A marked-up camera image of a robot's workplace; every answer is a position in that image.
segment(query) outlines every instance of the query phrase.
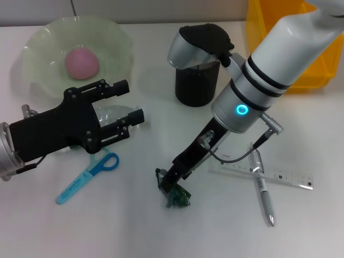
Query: clear plastic ruler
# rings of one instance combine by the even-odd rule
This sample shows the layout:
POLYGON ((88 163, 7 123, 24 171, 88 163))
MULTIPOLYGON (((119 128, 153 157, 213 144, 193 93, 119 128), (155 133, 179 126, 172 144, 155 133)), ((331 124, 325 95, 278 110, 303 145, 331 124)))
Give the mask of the clear plastic ruler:
MULTIPOLYGON (((230 160, 227 155, 217 154, 223 160, 230 160)), ((280 168, 273 168, 263 162, 264 174, 256 174, 257 168, 252 168, 249 159, 246 157, 236 163, 224 163, 216 160, 214 157, 209 158, 209 172, 220 174, 241 173, 251 176, 258 176, 274 183, 290 185, 293 187, 313 190, 313 176, 309 173, 289 171, 280 168)))

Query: cable connector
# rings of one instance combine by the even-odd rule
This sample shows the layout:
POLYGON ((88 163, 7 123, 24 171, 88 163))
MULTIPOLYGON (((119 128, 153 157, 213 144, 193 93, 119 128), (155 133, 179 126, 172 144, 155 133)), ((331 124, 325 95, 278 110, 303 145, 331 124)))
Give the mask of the cable connector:
POLYGON ((276 133, 277 135, 284 131, 284 128, 272 117, 269 117, 265 112, 260 115, 260 118, 267 124, 272 132, 276 133))

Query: blue scissors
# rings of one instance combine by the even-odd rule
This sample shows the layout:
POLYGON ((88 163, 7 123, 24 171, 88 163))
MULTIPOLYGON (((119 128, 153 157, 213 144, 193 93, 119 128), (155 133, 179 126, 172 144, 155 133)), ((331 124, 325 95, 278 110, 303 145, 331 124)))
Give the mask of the blue scissors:
POLYGON ((96 160, 95 154, 91 155, 91 164, 85 169, 66 189, 56 198, 57 204, 65 203, 70 197, 78 192, 84 185, 86 185, 95 175, 100 171, 110 171, 118 167, 119 157, 116 153, 110 152, 103 148, 105 154, 96 160), (112 157, 116 158, 116 163, 110 167, 106 167, 105 163, 112 157))

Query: pen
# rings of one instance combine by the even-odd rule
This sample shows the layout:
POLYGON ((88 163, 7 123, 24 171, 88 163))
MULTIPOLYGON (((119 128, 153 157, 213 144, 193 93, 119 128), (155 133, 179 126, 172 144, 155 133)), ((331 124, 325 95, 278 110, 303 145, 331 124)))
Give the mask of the pen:
POLYGON ((268 223, 273 227, 275 225, 273 207, 271 205, 270 196, 269 196, 269 192, 268 192, 265 180, 259 177, 260 175, 261 173, 258 173, 256 176, 259 191, 260 191, 260 196, 262 198, 262 203, 263 203, 263 207, 264 207, 264 211, 265 211, 265 215, 267 217, 268 223))
POLYGON ((275 218, 273 207, 271 205, 271 200, 268 192, 266 182, 262 176, 264 174, 264 166, 259 151, 256 149, 251 153, 251 162, 253 166, 253 172, 256 174, 255 178, 259 187, 262 204, 264 207, 264 212, 267 217, 268 223, 273 227, 275 225, 275 218))

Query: pink fruit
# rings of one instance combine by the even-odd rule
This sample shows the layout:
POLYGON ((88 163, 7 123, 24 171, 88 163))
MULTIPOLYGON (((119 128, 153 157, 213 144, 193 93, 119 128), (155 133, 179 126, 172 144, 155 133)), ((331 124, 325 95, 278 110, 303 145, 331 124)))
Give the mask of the pink fruit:
POLYGON ((76 80, 91 78, 99 71, 98 58, 85 47, 78 47, 70 51, 64 64, 69 76, 76 80))

